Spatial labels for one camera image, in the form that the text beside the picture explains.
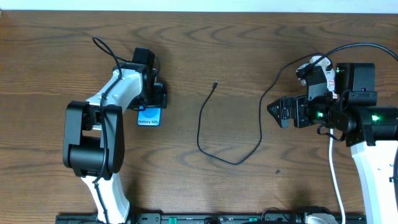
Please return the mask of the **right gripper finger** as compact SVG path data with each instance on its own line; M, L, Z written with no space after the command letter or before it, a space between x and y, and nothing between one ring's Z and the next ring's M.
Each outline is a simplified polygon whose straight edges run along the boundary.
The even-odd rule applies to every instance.
M269 112L281 128L289 127L290 110L288 108L272 108Z
M293 98L292 97L282 97L279 98L278 100L275 100L274 102L270 103L269 105L267 105L267 109L271 110L273 108L277 108L279 109L289 109L292 107L292 101Z

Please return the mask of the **blue Galaxy smartphone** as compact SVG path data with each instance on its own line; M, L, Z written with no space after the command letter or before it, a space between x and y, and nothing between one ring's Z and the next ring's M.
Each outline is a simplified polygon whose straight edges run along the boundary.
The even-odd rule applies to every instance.
M167 107L167 93L162 83L154 83L155 95L149 105L140 105L137 114L138 126L159 126L162 110Z

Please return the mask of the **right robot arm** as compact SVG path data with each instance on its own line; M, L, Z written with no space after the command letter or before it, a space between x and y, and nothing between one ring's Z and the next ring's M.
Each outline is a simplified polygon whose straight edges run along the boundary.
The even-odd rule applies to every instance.
M356 164L368 223L397 223L397 108L378 106L372 63L323 60L298 79L301 96L282 97L267 106L281 128L337 129Z

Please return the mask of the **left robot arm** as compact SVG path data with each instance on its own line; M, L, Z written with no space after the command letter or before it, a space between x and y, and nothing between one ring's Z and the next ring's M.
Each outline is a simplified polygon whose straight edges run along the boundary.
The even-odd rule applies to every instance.
M137 111L137 125L160 125L167 107L167 92L157 81L155 54L136 48L131 60L120 60L111 79L85 101L71 101L66 108L63 163L88 186L100 223L126 223L130 203L123 192L119 171L124 154L126 110Z

